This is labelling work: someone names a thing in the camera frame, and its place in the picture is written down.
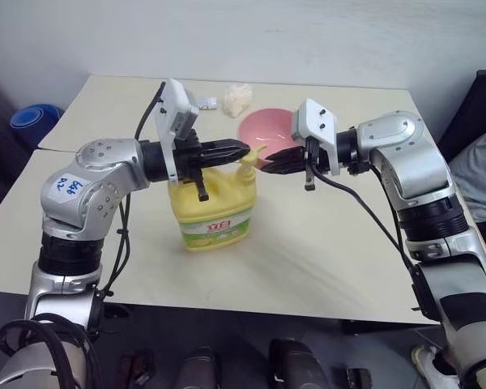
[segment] bottle label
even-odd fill
[[[199,223],[180,223],[185,245],[190,248],[217,246],[245,234],[249,229],[252,208],[235,215]]]

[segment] yellow detergent bottle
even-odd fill
[[[241,166],[236,172],[203,169],[203,182],[209,194],[207,201],[198,200],[194,182],[168,185],[171,208],[180,224],[187,250],[212,250],[238,242],[248,235],[250,213],[256,202],[254,166],[263,147],[251,150],[241,158]]]

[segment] white table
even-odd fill
[[[42,147],[76,150],[100,137],[130,137],[160,81],[92,76]],[[226,83],[185,82],[196,96],[222,96]],[[251,112],[295,109],[306,97],[333,110],[341,129],[391,111],[416,111],[406,91],[254,85]],[[234,137],[241,118],[201,112],[201,140]],[[143,139],[155,138],[152,120]],[[68,152],[38,151],[0,207],[0,291],[27,293],[41,240],[39,193],[45,179],[68,165]],[[370,174],[339,182],[357,190],[394,233],[386,199]],[[117,251],[120,220],[104,245],[103,280]],[[244,241],[206,253],[181,243],[164,183],[134,193],[130,264],[116,281],[113,300],[158,305],[431,323],[420,313],[399,254],[349,195],[318,183],[304,190],[304,175],[258,172],[258,202]]]

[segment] floor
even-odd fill
[[[21,317],[25,301],[25,296],[0,293],[0,326]],[[330,377],[335,368],[345,365],[364,367],[372,374],[374,388],[425,389],[410,361],[410,351],[418,344],[444,344],[439,327],[343,336],[338,321],[321,318],[150,306],[130,308],[134,316],[132,325],[120,335],[101,335],[96,342],[106,387],[117,387],[117,366],[122,354],[149,348],[155,353],[156,376],[145,387],[170,388],[185,355],[208,344],[220,355],[224,387],[266,388],[268,343],[280,337],[308,345]],[[5,361],[6,356],[0,353],[0,368]]]

